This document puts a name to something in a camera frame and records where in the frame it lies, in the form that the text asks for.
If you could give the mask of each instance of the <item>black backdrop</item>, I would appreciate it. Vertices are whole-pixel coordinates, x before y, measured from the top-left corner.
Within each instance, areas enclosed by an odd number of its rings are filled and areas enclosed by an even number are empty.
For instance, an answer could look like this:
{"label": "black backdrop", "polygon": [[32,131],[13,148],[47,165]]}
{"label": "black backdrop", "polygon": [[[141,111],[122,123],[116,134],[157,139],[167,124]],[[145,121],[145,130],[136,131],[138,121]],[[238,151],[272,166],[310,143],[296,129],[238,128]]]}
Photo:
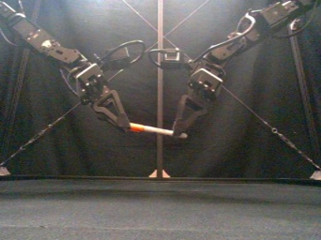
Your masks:
{"label": "black backdrop", "polygon": [[[165,34],[206,1],[165,1]],[[189,57],[226,39],[249,8],[260,9],[273,1],[210,0],[167,35]],[[31,16],[35,1],[24,1]],[[142,39],[157,42],[157,1],[55,0],[43,1],[38,19],[47,31],[91,61],[92,54],[120,43]],[[320,9],[301,37],[309,76],[313,119],[320,123]],[[78,103],[59,69],[34,53],[8,132],[8,106],[12,102],[21,49],[1,39],[1,140],[9,137],[5,159]],[[282,132],[309,156],[313,156],[306,116],[296,77],[289,40],[269,39],[230,61],[226,87],[262,118]],[[165,73],[165,128],[171,128],[177,103],[186,93],[189,73]],[[119,92],[132,123],[157,124],[157,68],[147,57],[110,81]],[[191,177],[309,177],[313,167],[282,143],[272,130],[222,90],[210,113],[189,130],[189,138],[165,137],[165,170],[171,176]],[[67,174],[149,176],[155,169],[155,136],[124,134],[96,119],[90,106],[80,106],[9,163],[15,174]]]}

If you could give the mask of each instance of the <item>gray mat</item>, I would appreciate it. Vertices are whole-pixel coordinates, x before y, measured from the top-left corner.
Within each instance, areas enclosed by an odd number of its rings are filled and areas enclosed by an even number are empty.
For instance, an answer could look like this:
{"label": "gray mat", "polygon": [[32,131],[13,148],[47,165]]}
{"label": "gray mat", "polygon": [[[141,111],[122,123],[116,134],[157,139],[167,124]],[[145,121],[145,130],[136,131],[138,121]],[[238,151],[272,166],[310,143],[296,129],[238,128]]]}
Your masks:
{"label": "gray mat", "polygon": [[0,182],[0,239],[321,239],[321,187]]}

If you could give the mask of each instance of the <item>metal rod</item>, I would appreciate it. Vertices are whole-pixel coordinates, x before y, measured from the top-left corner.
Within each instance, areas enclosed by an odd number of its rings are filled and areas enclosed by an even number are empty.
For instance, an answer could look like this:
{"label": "metal rod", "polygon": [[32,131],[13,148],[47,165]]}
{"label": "metal rod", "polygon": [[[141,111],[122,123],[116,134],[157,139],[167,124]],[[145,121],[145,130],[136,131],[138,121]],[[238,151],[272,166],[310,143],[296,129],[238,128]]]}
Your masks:
{"label": "metal rod", "polygon": [[[289,27],[289,33],[290,34],[293,33],[292,26]],[[296,73],[297,73],[297,81],[298,81],[298,86],[300,86],[301,98],[302,98],[304,109],[305,109],[308,132],[309,132],[309,137],[310,137],[312,155],[313,155],[313,158],[318,159],[318,161],[320,161],[321,160],[320,143],[318,143],[318,139],[317,139],[316,124],[314,124],[314,119],[313,119],[313,114],[312,114],[312,104],[310,104],[308,80],[306,80],[306,75],[305,75],[305,69],[304,69],[302,56],[301,56],[297,36],[290,37],[290,47],[292,47],[293,60],[294,60],[294,64],[296,64]]]}
{"label": "metal rod", "polygon": [[[31,21],[36,23],[38,16],[39,16],[39,11],[40,11],[40,6],[42,6],[42,1],[43,0],[36,0],[34,4],[34,11],[31,15]],[[19,104],[19,98],[21,94],[21,89],[23,89],[23,83],[24,83],[24,78],[25,78],[25,71],[27,71],[27,65],[29,61],[29,55],[31,55],[31,49],[24,49],[23,55],[21,55],[21,60],[20,60],[20,66],[19,66],[19,71],[17,71],[17,76],[16,80],[13,83],[12,87],[12,97],[9,100],[9,106],[5,110],[5,122],[7,122],[7,127],[4,129],[4,135],[3,135],[3,156],[5,157],[9,151],[9,145],[11,145],[11,135],[13,132],[13,123],[15,123],[15,114],[16,114],[16,108]]]}
{"label": "metal rod", "polygon": [[[163,49],[165,33],[165,3],[158,0],[158,49]],[[158,63],[161,63],[161,54],[158,54]],[[163,128],[163,69],[158,68],[158,94],[157,94],[157,127]],[[157,178],[163,178],[163,136],[157,134]]]}

